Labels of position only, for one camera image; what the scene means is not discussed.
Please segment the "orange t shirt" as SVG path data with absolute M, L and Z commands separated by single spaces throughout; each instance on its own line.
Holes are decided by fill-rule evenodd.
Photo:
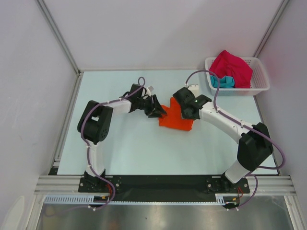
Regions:
M 159 126 L 171 129 L 190 131 L 192 130 L 193 120 L 183 119 L 181 116 L 181 107 L 174 97 L 170 98 L 169 107 L 162 105 L 166 115 L 159 118 Z

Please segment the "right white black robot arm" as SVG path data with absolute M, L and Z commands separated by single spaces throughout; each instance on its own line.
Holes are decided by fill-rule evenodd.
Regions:
M 238 144 L 236 161 L 221 176 L 221 186 L 226 192 L 237 189 L 238 182 L 272 154 L 270 135 L 263 123 L 253 125 L 239 121 L 218 107 L 215 100 L 202 94 L 195 97 L 187 87 L 178 90 L 173 97 L 180 106 L 183 119 L 208 122 Z

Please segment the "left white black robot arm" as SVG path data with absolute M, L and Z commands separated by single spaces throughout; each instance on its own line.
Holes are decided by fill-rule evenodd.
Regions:
M 105 186 L 112 188 L 105 179 L 103 154 L 98 151 L 99 144 L 107 138 L 114 115 L 128 114 L 143 110 L 148 118 L 161 118 L 166 111 L 152 94 L 151 88 L 133 84 L 131 89 L 118 99 L 99 103 L 90 100 L 79 120 L 77 130 L 87 147 L 88 166 L 80 180 L 79 191 L 102 191 Z

